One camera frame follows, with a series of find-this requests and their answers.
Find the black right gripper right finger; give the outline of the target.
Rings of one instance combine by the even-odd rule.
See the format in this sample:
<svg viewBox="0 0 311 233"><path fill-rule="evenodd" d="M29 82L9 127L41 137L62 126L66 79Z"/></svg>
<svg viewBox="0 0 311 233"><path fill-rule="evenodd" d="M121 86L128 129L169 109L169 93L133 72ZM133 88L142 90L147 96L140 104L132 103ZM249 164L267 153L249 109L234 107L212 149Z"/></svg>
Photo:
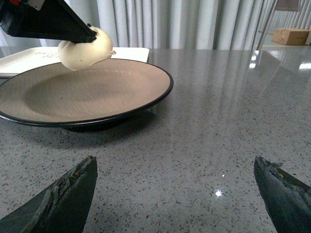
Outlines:
<svg viewBox="0 0 311 233"><path fill-rule="evenodd" d="M265 208L278 233L311 231L311 187L259 156L254 175Z"/></svg>

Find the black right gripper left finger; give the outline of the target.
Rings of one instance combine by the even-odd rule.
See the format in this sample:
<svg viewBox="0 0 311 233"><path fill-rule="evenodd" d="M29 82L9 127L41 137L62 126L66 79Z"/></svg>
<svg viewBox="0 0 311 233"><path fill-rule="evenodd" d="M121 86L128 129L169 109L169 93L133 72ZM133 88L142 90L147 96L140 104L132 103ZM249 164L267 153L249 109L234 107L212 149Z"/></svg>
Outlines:
<svg viewBox="0 0 311 233"><path fill-rule="evenodd" d="M97 180L88 156L57 181L0 221L2 233L81 233Z"/></svg>

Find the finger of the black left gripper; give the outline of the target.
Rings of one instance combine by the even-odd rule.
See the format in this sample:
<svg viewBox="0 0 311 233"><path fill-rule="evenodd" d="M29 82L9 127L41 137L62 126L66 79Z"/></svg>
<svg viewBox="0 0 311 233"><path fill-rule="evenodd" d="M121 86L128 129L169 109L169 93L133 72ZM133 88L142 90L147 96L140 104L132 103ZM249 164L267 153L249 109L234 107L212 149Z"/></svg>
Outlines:
<svg viewBox="0 0 311 233"><path fill-rule="evenodd" d="M96 32L63 0L1 0L0 26L13 37L91 43Z"/></svg>

